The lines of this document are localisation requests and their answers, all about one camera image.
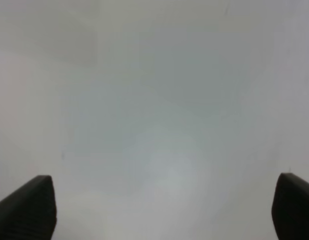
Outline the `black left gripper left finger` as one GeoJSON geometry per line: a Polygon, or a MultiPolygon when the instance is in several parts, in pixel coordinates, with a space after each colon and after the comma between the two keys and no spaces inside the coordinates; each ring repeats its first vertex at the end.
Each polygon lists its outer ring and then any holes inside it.
{"type": "Polygon", "coordinates": [[[0,240],[50,240],[56,225],[50,175],[34,177],[0,201],[0,240]]]}

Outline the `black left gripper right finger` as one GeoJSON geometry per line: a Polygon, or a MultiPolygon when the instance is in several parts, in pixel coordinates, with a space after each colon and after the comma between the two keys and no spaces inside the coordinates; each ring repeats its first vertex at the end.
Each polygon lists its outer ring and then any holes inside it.
{"type": "Polygon", "coordinates": [[[309,183],[293,173],[281,173],[271,216],[279,240],[309,240],[309,183]]]}

